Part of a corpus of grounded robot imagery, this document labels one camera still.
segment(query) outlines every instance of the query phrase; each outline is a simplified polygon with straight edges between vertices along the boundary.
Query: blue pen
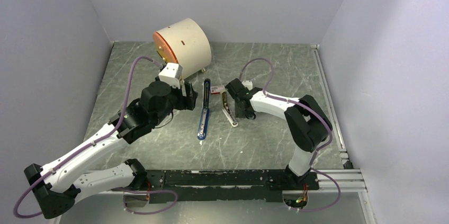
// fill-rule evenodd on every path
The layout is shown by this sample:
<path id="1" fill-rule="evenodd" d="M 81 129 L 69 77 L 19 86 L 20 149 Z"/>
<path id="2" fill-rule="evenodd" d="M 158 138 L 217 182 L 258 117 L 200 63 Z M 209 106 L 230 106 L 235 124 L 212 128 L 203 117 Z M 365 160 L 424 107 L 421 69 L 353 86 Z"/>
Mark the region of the blue pen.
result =
<path id="1" fill-rule="evenodd" d="M 206 138 L 206 133 L 208 131 L 210 89 L 211 89 L 210 79 L 206 78 L 204 80 L 204 89 L 203 89 L 203 110 L 201 111 L 201 120 L 197 135 L 198 139 L 200 140 Z"/>

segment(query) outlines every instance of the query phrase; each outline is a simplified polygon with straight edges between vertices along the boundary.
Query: floor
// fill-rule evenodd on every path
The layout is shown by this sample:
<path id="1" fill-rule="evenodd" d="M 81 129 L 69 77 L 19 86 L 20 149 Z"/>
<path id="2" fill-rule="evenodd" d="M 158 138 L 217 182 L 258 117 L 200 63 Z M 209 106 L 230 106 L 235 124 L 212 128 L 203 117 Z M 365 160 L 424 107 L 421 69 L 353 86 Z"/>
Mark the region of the floor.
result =
<path id="1" fill-rule="evenodd" d="M 256 57 L 269 58 L 275 75 L 268 91 L 287 97 L 312 95 L 329 116 L 324 83 L 309 45 L 268 43 L 211 43 L 213 59 L 205 73 L 187 78 L 201 95 L 205 78 L 212 85 L 225 85 L 238 77 L 242 66 Z M 122 105 L 123 93 L 131 64 L 138 56 L 162 62 L 152 42 L 116 42 L 98 92 L 86 132 L 92 136 Z M 142 60 L 136 66 L 129 100 L 157 76 L 156 66 Z M 270 74 L 269 65 L 255 61 L 244 73 L 245 80 L 262 87 Z M 233 128 L 221 111 L 219 96 L 211 97 L 208 136 L 199 144 L 196 137 L 200 121 L 202 96 L 194 111 L 176 111 L 173 121 L 154 130 L 130 146 L 115 152 L 93 169 L 116 166 L 128 158 L 137 158 L 146 169 L 268 169 L 285 168 L 293 155 L 295 143 L 286 122 L 268 114 L 255 120 L 239 119 Z M 314 164 L 318 169 L 343 168 L 337 140 L 322 150 Z"/>
<path id="2" fill-rule="evenodd" d="M 318 208 L 335 199 L 335 193 L 314 193 L 308 207 Z M 165 204 L 148 204 L 136 211 L 149 212 Z M 263 200 L 178 202 L 172 209 L 150 216 L 139 216 L 123 211 L 120 196 L 95 195 L 84 199 L 62 215 L 60 224 L 72 223 L 153 223 L 153 224 L 229 224 L 229 223 L 332 223 L 364 224 L 362 207 L 357 193 L 343 193 L 332 208 L 320 212 L 296 212 L 283 203 Z"/>

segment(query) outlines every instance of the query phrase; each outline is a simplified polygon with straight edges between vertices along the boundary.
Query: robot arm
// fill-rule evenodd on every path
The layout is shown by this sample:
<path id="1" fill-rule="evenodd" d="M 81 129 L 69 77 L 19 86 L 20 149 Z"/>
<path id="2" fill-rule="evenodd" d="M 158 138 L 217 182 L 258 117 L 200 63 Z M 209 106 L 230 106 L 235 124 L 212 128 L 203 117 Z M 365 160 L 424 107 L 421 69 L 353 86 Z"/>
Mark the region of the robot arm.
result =
<path id="1" fill-rule="evenodd" d="M 263 112 L 287 121 L 293 140 L 297 145 L 288 169 L 293 172 L 297 180 L 300 180 L 303 175 L 307 175 L 310 170 L 309 163 L 313 153 L 318 145 L 325 141 L 328 136 L 323 124 L 300 106 L 267 97 L 262 92 L 262 89 L 258 87 L 248 89 L 237 78 L 226 85 L 226 90 L 236 102 L 237 113 L 243 114 L 246 118 L 255 119 L 256 112 Z M 288 98 L 274 94 L 269 95 L 305 104 L 317 112 L 332 129 L 331 123 L 312 96 L 305 95 L 303 98 Z"/>
<path id="2" fill-rule="evenodd" d="M 52 172 L 34 189 L 42 213 L 46 219 L 57 217 L 75 203 L 91 195 L 117 187 L 130 187 L 133 190 L 146 186 L 147 172 L 136 160 L 128 159 L 117 167 L 85 174 L 100 159 L 132 144 L 138 138 L 150 133 L 173 110 L 193 110 L 198 93 L 189 82 L 185 82 L 183 95 L 180 77 L 182 67 L 168 63 L 159 76 L 144 88 L 141 97 L 132 101 L 126 108 L 123 122 L 116 132 L 100 142 L 96 139 L 111 132 L 117 125 L 120 112 L 113 116 L 95 135 L 75 149 L 48 164 L 32 164 L 25 169 L 30 185 L 44 174 Z M 71 160 L 54 171 L 60 161 L 75 154 Z"/>

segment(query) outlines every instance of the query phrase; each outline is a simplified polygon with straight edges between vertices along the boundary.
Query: marble surface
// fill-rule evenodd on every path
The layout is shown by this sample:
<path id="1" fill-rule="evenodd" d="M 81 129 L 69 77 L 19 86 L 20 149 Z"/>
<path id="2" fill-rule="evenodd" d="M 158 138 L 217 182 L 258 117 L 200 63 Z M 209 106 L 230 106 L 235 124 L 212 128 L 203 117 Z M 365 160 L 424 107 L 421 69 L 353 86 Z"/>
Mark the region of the marble surface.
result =
<path id="1" fill-rule="evenodd" d="M 275 67 L 269 92 L 288 97 L 310 94 L 329 115 L 319 69 L 309 45 L 213 42 L 211 47 L 213 58 L 207 71 L 198 72 L 186 79 L 199 92 L 196 109 L 175 111 L 169 125 L 112 153 L 93 169 L 110 168 L 128 158 L 137 158 L 146 169 L 286 167 L 295 147 L 287 123 L 280 118 L 259 113 L 255 120 L 239 119 L 239 126 L 233 128 L 221 111 L 218 95 L 211 96 L 208 136 L 200 145 L 196 134 L 202 105 L 201 83 L 205 78 L 210 78 L 212 85 L 225 85 L 238 77 L 247 61 L 264 57 L 270 59 Z M 142 55 L 162 62 L 152 42 L 115 43 L 85 138 L 92 136 L 119 110 L 131 64 Z M 134 72 L 129 100 L 140 97 L 141 90 L 157 74 L 155 65 L 146 60 L 140 61 Z M 263 87 L 269 75 L 269 65 L 264 61 L 255 61 L 247 67 L 243 79 L 252 80 L 254 86 Z M 336 141 L 318 154 L 315 168 L 343 168 Z"/>

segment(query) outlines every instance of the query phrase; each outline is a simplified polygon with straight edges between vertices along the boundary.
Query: beige cylinder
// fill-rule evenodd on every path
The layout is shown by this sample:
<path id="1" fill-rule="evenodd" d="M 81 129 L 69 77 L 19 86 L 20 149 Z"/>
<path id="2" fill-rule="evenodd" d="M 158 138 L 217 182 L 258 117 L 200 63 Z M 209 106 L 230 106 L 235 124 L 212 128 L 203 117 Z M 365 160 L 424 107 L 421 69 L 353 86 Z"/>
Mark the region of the beige cylinder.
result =
<path id="1" fill-rule="evenodd" d="M 153 40 L 165 62 L 182 66 L 184 79 L 211 62 L 212 52 L 206 34 L 192 19 L 184 19 L 156 31 Z"/>

